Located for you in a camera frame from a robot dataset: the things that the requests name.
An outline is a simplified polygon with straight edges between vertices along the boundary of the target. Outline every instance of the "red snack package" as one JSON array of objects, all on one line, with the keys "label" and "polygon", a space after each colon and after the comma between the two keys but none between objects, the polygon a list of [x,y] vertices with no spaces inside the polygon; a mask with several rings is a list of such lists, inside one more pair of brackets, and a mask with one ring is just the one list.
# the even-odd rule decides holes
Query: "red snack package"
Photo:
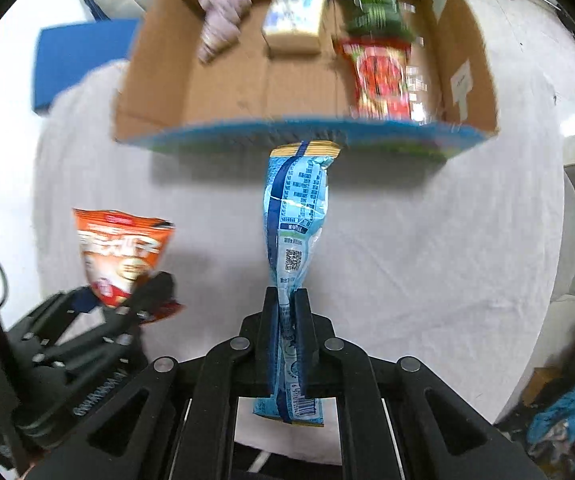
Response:
[{"label": "red snack package", "polygon": [[[137,281],[148,278],[174,232],[166,220],[120,211],[74,209],[74,216],[88,283],[112,307],[130,297]],[[165,304],[149,321],[171,316],[180,307],[176,302]]]},{"label": "red snack package", "polygon": [[405,65],[411,45],[396,39],[345,38],[334,49],[352,63],[357,103],[352,116],[364,119],[410,120]]}]

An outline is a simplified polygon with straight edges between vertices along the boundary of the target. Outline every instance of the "cardboard box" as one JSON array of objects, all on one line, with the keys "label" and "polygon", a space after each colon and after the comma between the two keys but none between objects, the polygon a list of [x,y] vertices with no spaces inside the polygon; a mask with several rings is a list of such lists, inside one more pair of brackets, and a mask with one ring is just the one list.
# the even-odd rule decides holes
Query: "cardboard box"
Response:
[{"label": "cardboard box", "polygon": [[541,393],[541,390],[547,383],[555,379],[559,379],[562,376],[563,374],[558,368],[534,368],[532,378],[529,380],[529,383],[521,395],[523,405],[529,406],[532,402],[534,402],[538,394]]},{"label": "cardboard box", "polygon": [[116,101],[115,137],[157,150],[171,144],[331,139],[389,144],[452,156],[497,131],[497,104],[481,32],[465,0],[402,0],[416,6],[423,36],[411,63],[431,79],[427,95],[446,123],[353,120],[349,66],[331,46],[343,16],[331,2],[319,56],[270,56],[261,34],[269,0],[242,23],[240,44],[208,65],[196,56],[203,12],[197,0],[156,0],[146,13]]}]

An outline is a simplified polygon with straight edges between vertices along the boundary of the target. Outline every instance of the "blue plastic bag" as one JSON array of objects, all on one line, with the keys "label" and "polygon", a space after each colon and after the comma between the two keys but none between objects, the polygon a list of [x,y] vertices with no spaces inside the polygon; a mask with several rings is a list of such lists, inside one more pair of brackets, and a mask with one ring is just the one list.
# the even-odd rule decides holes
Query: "blue plastic bag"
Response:
[{"label": "blue plastic bag", "polygon": [[329,140],[272,151],[263,199],[268,261],[279,293],[279,343],[274,392],[257,399],[254,413],[289,424],[323,425],[320,399],[301,395],[290,301],[301,286],[327,213],[327,168],[341,151]]}]

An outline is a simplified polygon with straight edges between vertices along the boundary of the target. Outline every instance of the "white tablecloth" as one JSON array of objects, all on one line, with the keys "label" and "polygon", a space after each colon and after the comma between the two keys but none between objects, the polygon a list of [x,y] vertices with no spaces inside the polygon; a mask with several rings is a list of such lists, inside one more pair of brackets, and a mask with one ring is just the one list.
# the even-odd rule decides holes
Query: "white tablecloth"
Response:
[{"label": "white tablecloth", "polygon": [[[306,279],[312,309],[370,355],[415,355],[488,420],[523,373],[556,273],[563,221],[553,91],[529,64],[497,73],[498,138],[437,165],[346,150],[329,170],[323,235]],[[57,99],[36,159],[34,226],[45,294],[85,283],[71,208],[169,219],[160,269],[187,309],[145,327],[151,358],[205,354],[261,309],[267,152],[170,156],[111,139],[120,65]],[[333,402],[323,429],[239,408],[237,441],[338,462]]]}]

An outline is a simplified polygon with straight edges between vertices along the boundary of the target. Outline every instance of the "green snack bag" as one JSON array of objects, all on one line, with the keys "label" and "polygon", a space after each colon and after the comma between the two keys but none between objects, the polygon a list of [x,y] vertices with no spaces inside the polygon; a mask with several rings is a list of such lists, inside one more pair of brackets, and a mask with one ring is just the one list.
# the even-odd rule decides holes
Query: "green snack bag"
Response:
[{"label": "green snack bag", "polygon": [[397,0],[340,0],[346,14],[345,28],[351,36],[400,38],[413,43],[410,30]]}]

